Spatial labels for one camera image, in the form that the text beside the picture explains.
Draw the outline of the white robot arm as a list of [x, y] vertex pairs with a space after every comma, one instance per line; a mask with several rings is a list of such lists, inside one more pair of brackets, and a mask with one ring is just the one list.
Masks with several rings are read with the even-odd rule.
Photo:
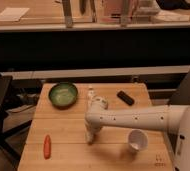
[[92, 143], [104, 127], [165, 131], [177, 135], [175, 171], [190, 171], [190, 105], [162, 105], [109, 110], [104, 99], [90, 103], [85, 114], [86, 141]]

